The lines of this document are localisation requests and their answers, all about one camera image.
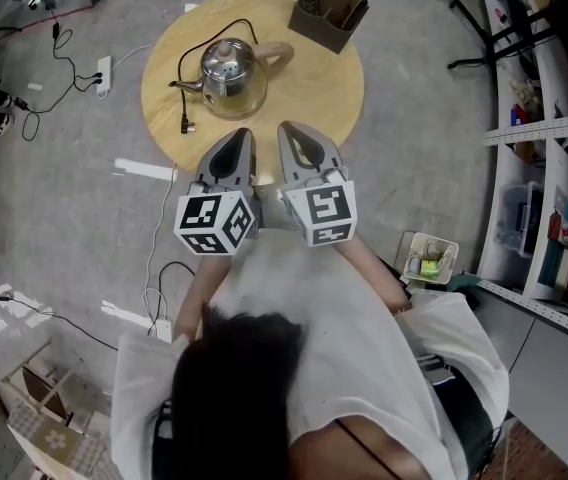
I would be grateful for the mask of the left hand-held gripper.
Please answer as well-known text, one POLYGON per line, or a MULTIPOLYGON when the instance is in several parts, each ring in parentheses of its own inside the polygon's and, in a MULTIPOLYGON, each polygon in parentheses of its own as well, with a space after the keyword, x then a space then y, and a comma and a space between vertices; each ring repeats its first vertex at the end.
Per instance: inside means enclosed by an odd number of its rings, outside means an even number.
POLYGON ((179 198, 174 234, 195 255, 233 256, 258 237, 255 138, 246 127, 219 139, 201 158, 188 193, 179 198))

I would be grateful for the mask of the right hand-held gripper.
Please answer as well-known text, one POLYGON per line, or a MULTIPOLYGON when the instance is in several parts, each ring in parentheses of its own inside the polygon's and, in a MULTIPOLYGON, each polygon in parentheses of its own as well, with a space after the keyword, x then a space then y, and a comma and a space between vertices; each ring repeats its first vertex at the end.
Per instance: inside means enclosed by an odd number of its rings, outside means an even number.
POLYGON ((349 241, 356 229, 354 182, 333 140, 310 125, 283 121, 277 129, 285 181, 282 199, 308 247, 349 241), (324 171, 308 178, 309 171, 324 171))

